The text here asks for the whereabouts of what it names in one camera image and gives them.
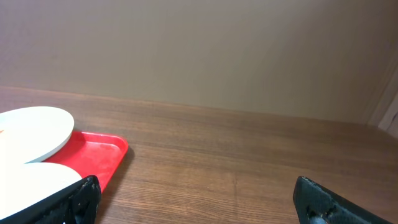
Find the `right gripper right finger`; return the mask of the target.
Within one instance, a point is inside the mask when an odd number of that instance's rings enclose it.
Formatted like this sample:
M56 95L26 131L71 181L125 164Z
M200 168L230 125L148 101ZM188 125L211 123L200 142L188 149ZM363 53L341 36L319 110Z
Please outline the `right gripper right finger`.
M304 176L297 178L293 201L300 224L391 224Z

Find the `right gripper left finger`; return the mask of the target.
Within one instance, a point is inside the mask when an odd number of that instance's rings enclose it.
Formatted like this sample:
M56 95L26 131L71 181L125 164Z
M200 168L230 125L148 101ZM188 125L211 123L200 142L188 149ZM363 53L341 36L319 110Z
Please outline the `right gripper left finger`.
M97 176L89 175L1 220L1 224L94 224L101 200Z

